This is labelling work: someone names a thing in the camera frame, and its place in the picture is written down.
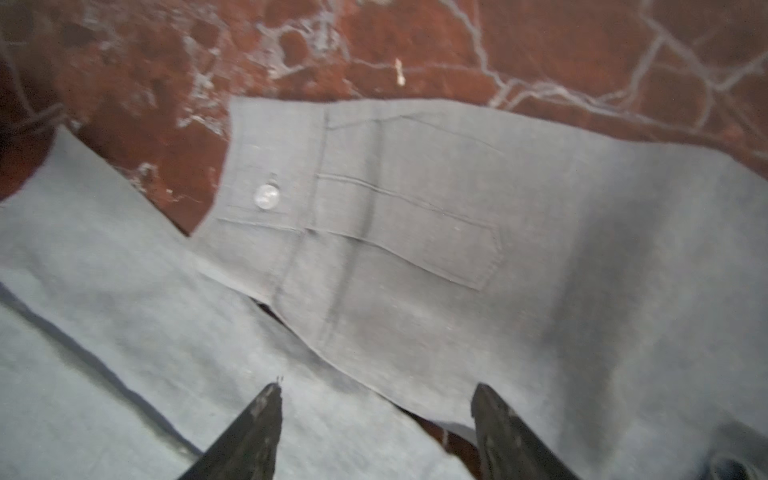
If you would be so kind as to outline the grey long sleeve shirt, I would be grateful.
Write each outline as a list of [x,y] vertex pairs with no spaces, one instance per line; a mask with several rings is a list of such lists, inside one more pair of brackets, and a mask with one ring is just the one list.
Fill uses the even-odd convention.
[[68,129],[1,204],[1,475],[179,479],[268,384],[276,479],[465,479],[493,388],[580,479],[767,475],[767,183],[438,100],[234,98],[181,234]]

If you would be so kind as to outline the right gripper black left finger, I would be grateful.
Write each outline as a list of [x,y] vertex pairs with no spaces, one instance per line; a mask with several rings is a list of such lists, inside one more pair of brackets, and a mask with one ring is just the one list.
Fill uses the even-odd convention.
[[270,480],[282,431],[282,396],[268,384],[179,480]]

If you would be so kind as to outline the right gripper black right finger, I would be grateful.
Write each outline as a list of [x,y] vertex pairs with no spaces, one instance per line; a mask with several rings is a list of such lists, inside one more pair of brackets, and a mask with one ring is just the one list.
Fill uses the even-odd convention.
[[489,385],[477,385],[471,415],[482,479],[578,479]]

